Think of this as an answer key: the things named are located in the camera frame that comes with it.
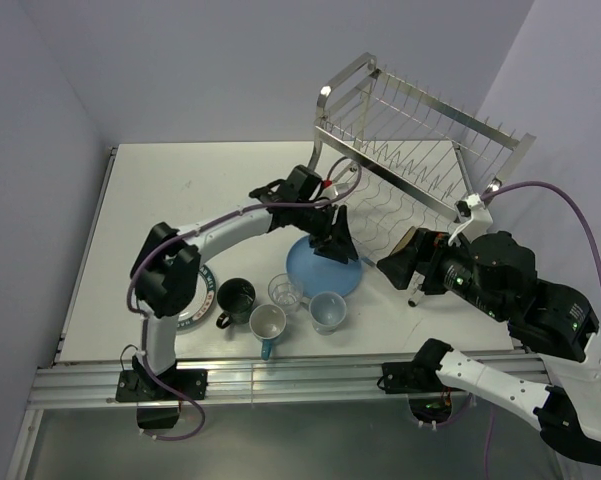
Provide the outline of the black bowl tan outside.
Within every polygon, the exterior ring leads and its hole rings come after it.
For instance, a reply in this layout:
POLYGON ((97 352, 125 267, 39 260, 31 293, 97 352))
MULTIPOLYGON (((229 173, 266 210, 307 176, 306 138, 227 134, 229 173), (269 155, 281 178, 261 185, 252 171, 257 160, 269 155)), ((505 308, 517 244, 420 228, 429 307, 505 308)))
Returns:
POLYGON ((413 238, 416 231, 417 231, 416 227, 414 227, 414 226, 410 227, 405 232, 405 234, 402 236, 402 238, 398 241, 398 243, 395 245, 395 247, 391 251, 391 254, 395 254, 395 253, 402 251, 409 244, 409 242, 413 238))

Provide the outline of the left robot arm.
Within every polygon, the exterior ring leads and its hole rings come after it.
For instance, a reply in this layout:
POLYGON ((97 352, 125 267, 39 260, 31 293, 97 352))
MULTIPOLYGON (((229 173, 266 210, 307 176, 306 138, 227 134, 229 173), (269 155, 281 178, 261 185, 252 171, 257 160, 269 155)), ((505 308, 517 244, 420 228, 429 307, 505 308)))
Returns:
POLYGON ((128 309, 141 317, 141 343, 132 362, 139 388, 152 399, 175 392, 177 318, 193 299, 199 268, 252 237, 287 226, 310 237, 315 254, 346 263, 358 258, 343 201, 357 188, 350 184, 333 198, 313 199, 320 177, 278 179, 251 191, 248 200, 213 220, 182 232, 155 225, 130 274, 128 309))

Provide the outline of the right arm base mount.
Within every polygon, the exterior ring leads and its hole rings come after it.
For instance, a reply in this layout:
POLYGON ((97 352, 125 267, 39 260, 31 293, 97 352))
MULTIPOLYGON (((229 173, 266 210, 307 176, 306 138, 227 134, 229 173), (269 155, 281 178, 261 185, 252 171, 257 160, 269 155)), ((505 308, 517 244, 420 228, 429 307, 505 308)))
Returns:
POLYGON ((408 400, 412 422, 419 429, 437 431, 452 425, 476 406, 472 394, 444 386, 430 370, 410 362, 385 362, 376 387, 386 395, 408 400))

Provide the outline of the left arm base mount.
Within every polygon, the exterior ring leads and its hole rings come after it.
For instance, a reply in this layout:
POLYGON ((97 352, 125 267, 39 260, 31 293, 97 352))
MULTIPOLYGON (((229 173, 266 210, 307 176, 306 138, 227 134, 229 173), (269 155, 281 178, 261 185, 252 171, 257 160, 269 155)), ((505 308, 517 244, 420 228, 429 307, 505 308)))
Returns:
POLYGON ((115 402, 136 405, 136 422, 143 430, 158 432, 173 428, 180 419, 182 407, 190 400, 206 396, 206 369, 171 369, 160 375, 167 387, 159 385, 142 369, 120 373, 115 402))

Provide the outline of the blue plastic plate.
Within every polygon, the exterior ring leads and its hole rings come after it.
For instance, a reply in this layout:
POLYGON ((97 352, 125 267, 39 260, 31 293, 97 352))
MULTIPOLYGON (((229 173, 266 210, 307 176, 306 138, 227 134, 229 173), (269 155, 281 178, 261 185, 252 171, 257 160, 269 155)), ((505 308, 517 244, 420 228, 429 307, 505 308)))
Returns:
POLYGON ((304 295, 312 298, 323 292, 341 297, 352 293, 363 275, 362 262, 339 263, 318 255, 309 246, 309 237, 298 239, 286 257, 286 273, 303 287, 304 295))

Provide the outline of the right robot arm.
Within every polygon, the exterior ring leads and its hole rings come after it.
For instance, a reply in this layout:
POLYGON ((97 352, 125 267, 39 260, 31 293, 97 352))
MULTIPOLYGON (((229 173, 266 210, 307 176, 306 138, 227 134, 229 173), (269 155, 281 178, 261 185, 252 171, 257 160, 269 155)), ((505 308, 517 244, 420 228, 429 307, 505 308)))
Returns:
POLYGON ((556 385, 529 382, 489 367, 430 338, 406 363, 382 367, 387 394, 441 391, 479 396, 525 420, 561 455, 601 466, 601 334, 588 299, 576 289, 539 278, 534 253, 510 233, 487 233, 452 244, 444 232, 412 228, 402 247, 378 261, 398 290, 414 274, 427 296, 453 293, 538 354, 556 385))

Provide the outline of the stainless steel dish rack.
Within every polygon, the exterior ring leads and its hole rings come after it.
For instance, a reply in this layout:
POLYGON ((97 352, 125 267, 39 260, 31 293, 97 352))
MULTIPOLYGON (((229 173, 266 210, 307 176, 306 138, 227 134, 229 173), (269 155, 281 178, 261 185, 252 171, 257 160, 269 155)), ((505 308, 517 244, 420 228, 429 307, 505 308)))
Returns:
POLYGON ((346 200, 353 241, 370 266, 412 227, 452 233, 467 222, 459 201, 502 187, 536 138, 508 131, 410 83, 363 53, 321 88, 313 120, 315 169, 343 158, 337 185, 358 180, 346 200))

